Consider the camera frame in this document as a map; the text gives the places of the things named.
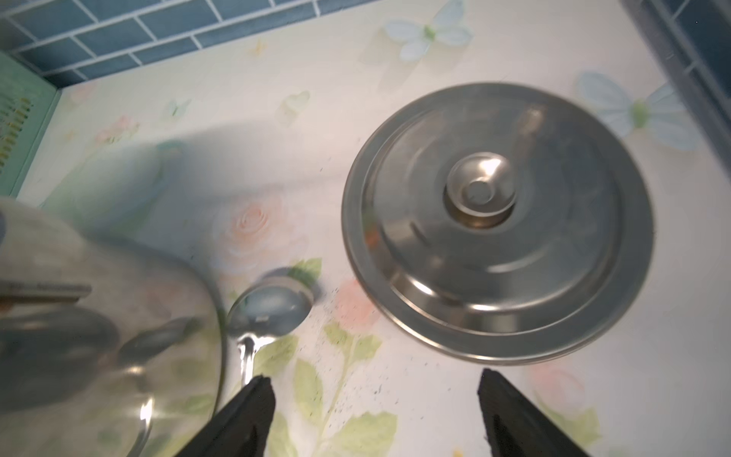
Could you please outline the steel pot lid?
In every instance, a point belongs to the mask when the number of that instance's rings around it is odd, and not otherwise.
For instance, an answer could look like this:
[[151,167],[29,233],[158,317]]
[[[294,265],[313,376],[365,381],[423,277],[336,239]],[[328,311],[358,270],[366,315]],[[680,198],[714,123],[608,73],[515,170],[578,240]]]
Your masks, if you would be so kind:
[[493,365],[556,359],[629,310],[654,245],[630,153],[538,89],[478,83],[393,114],[352,163],[342,234],[354,274],[401,329]]

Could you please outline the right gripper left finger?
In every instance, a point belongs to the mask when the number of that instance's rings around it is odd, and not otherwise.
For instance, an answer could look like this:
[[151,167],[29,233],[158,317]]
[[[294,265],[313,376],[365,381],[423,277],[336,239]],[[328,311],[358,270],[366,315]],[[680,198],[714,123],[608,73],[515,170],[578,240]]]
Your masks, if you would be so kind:
[[176,457],[262,457],[275,407],[271,380],[253,377]]

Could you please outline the steel ladle spoon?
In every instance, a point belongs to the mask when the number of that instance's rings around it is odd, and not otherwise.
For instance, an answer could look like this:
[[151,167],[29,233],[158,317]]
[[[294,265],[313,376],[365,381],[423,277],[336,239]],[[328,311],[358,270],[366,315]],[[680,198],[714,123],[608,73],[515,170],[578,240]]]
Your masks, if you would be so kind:
[[313,303],[311,288],[289,276],[264,278],[236,299],[228,312],[226,333],[240,353],[242,387],[253,379],[257,352],[293,333]]

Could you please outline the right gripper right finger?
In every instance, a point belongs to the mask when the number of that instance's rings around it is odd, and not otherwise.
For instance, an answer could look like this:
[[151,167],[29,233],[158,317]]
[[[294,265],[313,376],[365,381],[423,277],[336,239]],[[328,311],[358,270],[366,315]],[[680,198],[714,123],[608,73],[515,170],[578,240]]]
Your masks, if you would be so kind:
[[493,456],[587,457],[498,371],[482,371],[477,395]]

